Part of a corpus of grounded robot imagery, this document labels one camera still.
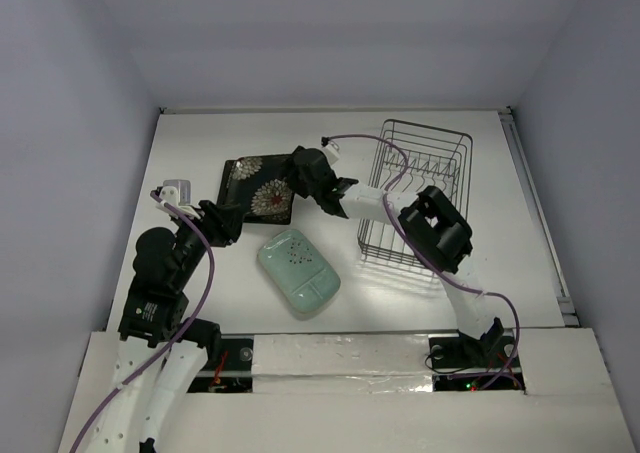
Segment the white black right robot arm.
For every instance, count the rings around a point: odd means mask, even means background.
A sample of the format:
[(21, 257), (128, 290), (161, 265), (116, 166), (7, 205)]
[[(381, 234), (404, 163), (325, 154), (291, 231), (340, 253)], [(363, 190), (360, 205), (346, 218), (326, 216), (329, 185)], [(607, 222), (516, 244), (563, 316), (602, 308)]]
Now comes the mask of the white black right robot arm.
[(437, 187), (396, 193), (339, 177), (337, 155), (328, 147), (298, 147), (285, 161), (282, 178), (302, 198), (311, 197), (327, 214), (392, 226), (419, 263), (438, 276), (453, 308), (459, 350), (470, 364), (482, 366), (496, 354), (504, 333), (489, 312), (471, 262), (472, 229)]

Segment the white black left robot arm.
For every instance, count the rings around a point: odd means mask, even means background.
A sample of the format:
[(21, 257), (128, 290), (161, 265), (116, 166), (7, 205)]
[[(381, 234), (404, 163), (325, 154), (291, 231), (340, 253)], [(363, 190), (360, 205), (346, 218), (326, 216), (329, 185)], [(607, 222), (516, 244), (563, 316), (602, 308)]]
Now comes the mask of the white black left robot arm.
[(155, 227), (135, 245), (134, 277), (117, 329), (110, 391), (82, 426), (73, 452), (161, 452), (196, 375), (221, 356), (218, 324), (188, 313), (184, 292), (201, 260), (240, 236), (237, 205), (180, 206), (152, 195), (178, 228)]

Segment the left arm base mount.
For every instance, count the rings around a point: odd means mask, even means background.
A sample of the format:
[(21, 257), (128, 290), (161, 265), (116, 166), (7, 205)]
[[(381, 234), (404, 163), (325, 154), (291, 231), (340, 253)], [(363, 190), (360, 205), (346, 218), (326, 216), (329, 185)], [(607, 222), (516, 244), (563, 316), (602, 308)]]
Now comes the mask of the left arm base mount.
[(253, 336), (223, 336), (218, 357), (191, 382), (188, 393), (251, 393)]

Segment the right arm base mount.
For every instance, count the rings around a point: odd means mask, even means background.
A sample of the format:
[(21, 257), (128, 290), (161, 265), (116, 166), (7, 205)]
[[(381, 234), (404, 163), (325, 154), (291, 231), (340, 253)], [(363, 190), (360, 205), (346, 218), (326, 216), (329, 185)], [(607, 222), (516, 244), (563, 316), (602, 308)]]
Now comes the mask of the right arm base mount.
[(473, 358), (458, 336), (431, 336), (424, 366), (432, 374), (436, 392), (525, 391), (520, 360), (513, 350), (514, 337), (501, 338), (487, 356)]

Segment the light green round plate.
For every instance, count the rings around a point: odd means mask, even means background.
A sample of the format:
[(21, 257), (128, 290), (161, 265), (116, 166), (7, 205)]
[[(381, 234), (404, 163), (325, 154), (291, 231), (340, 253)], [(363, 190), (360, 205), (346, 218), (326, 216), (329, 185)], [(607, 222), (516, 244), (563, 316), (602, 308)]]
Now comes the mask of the light green round plate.
[(257, 259), (294, 311), (315, 314), (341, 287), (335, 269), (299, 230), (283, 231), (266, 242)]

